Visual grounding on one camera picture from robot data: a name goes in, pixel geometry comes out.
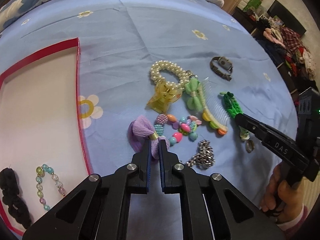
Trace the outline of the right hand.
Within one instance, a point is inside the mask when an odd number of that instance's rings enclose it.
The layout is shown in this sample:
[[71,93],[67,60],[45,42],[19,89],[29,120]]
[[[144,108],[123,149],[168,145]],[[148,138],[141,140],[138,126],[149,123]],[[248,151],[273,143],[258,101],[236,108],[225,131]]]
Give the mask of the right hand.
[[260,207],[264,212],[276,208],[275,196],[278,196],[284,203],[284,207],[277,218],[277,223],[291,222],[299,217],[304,209],[304,183],[300,182],[296,189],[292,188],[281,177],[281,163],[274,168],[265,194],[260,202]]

